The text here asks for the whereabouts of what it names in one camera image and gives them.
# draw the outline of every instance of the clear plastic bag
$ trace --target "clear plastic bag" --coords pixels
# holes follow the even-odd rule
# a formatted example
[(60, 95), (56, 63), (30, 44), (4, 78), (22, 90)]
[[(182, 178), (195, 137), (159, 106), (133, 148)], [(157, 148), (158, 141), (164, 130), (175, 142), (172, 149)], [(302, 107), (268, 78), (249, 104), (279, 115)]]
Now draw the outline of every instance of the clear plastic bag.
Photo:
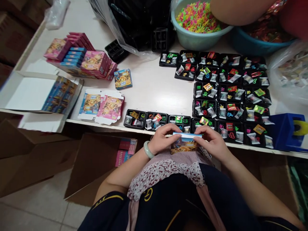
[(280, 101), (308, 105), (308, 42), (297, 40), (274, 53), (268, 76)]
[(45, 11), (47, 30), (57, 30), (62, 27), (69, 0), (54, 0), (52, 7)]

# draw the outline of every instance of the dark shirt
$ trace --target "dark shirt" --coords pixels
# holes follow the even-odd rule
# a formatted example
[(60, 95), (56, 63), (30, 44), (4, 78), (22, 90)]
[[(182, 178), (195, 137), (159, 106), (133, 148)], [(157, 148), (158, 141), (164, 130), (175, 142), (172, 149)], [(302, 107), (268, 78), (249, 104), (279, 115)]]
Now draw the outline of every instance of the dark shirt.
[[(226, 230), (299, 230), (282, 218), (256, 217), (225, 174), (204, 164), (200, 168)], [(126, 230), (129, 201), (123, 193), (108, 193), (90, 209), (78, 230)], [(173, 174), (142, 194), (135, 230), (179, 231), (191, 222), (215, 230), (196, 186), (183, 174)]]

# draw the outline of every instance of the blue stand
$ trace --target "blue stand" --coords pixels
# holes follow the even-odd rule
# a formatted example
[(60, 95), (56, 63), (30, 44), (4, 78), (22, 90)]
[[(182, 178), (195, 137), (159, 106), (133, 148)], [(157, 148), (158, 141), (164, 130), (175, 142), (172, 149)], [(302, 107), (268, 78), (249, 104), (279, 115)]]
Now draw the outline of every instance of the blue stand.
[(270, 116), (275, 125), (269, 126), (273, 138), (274, 149), (281, 151), (308, 152), (308, 149), (301, 148), (304, 136), (294, 136), (294, 120), (305, 121), (300, 114), (279, 114)]

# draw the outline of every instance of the hand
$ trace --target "hand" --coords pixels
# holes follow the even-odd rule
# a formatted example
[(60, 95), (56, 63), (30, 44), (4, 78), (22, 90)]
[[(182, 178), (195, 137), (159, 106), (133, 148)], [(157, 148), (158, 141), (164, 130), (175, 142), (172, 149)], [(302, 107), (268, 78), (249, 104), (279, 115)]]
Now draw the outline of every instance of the hand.
[(233, 156), (221, 135), (209, 126), (198, 127), (195, 134), (203, 134), (203, 138), (195, 136), (193, 139), (219, 161), (225, 163)]
[(182, 132), (182, 130), (179, 129), (179, 127), (176, 126), (175, 124), (166, 124), (158, 128), (157, 131), (155, 132), (153, 139), (148, 144), (149, 150), (153, 155), (156, 155), (160, 151), (164, 150), (166, 147), (174, 143), (177, 139), (179, 139), (182, 136), (181, 134), (176, 134), (167, 138), (165, 135), (169, 131), (175, 131), (179, 133)]

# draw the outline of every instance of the white tile floor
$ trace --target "white tile floor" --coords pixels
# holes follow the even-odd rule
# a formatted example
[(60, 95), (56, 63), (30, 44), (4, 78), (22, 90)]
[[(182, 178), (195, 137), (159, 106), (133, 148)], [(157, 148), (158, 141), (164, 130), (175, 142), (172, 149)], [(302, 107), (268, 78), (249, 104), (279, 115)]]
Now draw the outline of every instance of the white tile floor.
[(0, 198), (1, 231), (74, 231), (89, 207), (68, 203), (64, 193), (71, 170)]

